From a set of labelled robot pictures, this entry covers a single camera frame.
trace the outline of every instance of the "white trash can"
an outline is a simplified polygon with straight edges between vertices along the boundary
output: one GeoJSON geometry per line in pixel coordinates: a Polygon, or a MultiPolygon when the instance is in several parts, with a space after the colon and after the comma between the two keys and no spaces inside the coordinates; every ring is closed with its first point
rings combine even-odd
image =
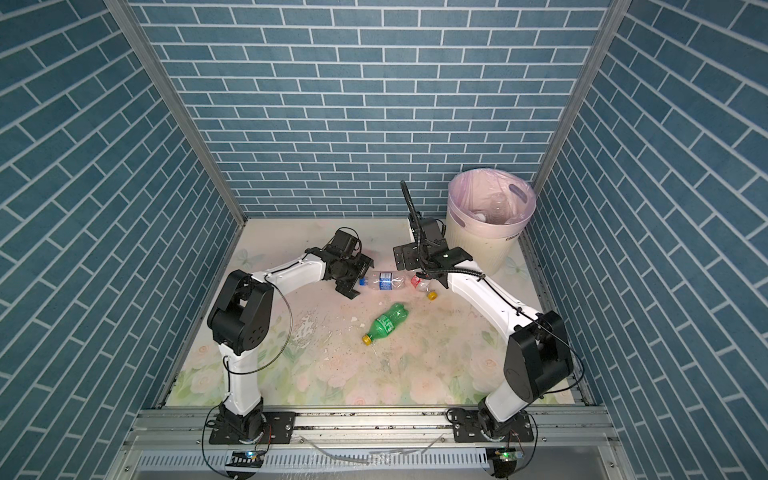
{"type": "Polygon", "coordinates": [[[531,219],[536,194],[528,182],[492,168],[456,175],[448,185],[445,239],[461,247],[491,275],[531,219]]]}

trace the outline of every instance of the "blue brick wall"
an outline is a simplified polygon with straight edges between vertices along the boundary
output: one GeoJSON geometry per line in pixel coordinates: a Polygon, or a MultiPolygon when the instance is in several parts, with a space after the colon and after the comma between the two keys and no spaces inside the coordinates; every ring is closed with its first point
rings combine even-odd
{"type": "Polygon", "coordinates": [[[255,3],[132,5],[250,216],[370,217],[530,180],[610,0],[255,3]]]}
{"type": "Polygon", "coordinates": [[[103,478],[235,226],[101,0],[0,12],[0,478],[103,478]]]}
{"type": "Polygon", "coordinates": [[[768,478],[767,25],[634,0],[529,229],[639,478],[768,478]]]}

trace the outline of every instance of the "table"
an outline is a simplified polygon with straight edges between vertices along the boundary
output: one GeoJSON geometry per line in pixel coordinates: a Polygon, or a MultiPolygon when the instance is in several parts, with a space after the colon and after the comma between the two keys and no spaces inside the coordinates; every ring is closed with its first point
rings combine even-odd
{"type": "MultiPolygon", "coordinates": [[[[255,272],[293,260],[309,247],[322,247],[339,227],[359,232],[362,251],[375,270],[394,270],[392,247],[408,243],[403,219],[253,219],[249,220],[227,265],[255,272]]],[[[492,276],[512,295],[540,309],[525,259],[517,244],[492,276]]],[[[379,291],[359,286],[349,300],[331,281],[286,295],[293,310],[293,335],[283,355],[259,372],[267,405],[476,405],[504,380],[506,345],[466,300],[437,286],[429,301],[410,285],[379,291]],[[394,302],[404,303],[408,319],[372,346],[362,343],[371,322],[394,302]]],[[[270,333],[259,359],[279,351],[289,329],[279,295],[274,296],[270,333]]],[[[226,392],[218,345],[203,324],[194,338],[166,406],[215,406],[226,392]]],[[[568,386],[563,381],[558,388],[568,386]]],[[[570,391],[537,403],[572,404],[570,391]]]]}

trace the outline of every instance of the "green bottle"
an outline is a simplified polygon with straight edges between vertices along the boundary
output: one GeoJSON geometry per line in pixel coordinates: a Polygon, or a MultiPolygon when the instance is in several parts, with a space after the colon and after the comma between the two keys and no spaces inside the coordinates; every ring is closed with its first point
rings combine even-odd
{"type": "Polygon", "coordinates": [[[393,303],[393,305],[384,312],[379,318],[373,320],[371,330],[362,336],[362,342],[366,345],[373,343],[373,340],[382,339],[388,336],[400,323],[408,318],[408,310],[402,303],[393,303]]]}

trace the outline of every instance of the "floral pattern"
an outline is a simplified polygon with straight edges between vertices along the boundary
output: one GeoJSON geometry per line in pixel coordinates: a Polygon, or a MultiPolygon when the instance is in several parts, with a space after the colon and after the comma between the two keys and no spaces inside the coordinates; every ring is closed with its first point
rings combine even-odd
{"type": "MultiPolygon", "coordinates": [[[[385,220],[369,222],[373,225],[385,220]]],[[[356,228],[371,230],[370,227],[356,228]]],[[[371,238],[367,242],[376,263],[385,266],[384,256],[391,256],[391,250],[384,246],[404,243],[402,239],[387,236],[382,233],[376,240],[371,238]],[[383,253],[376,257],[379,246],[383,253]]],[[[243,242],[247,243],[245,235],[240,244],[243,242]]],[[[276,256],[254,256],[250,251],[255,250],[246,247],[236,250],[230,270],[255,271],[279,263],[266,261],[276,256]]],[[[506,267],[494,278],[524,302],[538,307],[519,247],[513,248],[506,267]]],[[[474,405],[504,381],[504,340],[460,296],[439,287],[437,300],[429,301],[406,283],[404,288],[389,292],[360,287],[361,294],[347,300],[339,299],[333,287],[330,282],[318,282],[286,295],[294,315],[293,334],[283,355],[257,374],[265,403],[474,405]],[[407,320],[387,338],[371,346],[364,345],[361,337],[368,332],[371,322],[395,301],[404,303],[409,310],[407,320]]],[[[290,328],[290,317],[278,296],[273,301],[272,318],[270,333],[257,353],[260,364],[279,352],[290,328]]],[[[216,405],[226,394],[225,383],[218,345],[203,325],[166,404],[216,405]]],[[[546,396],[539,402],[572,403],[573,398],[570,392],[563,392],[546,396]]]]}

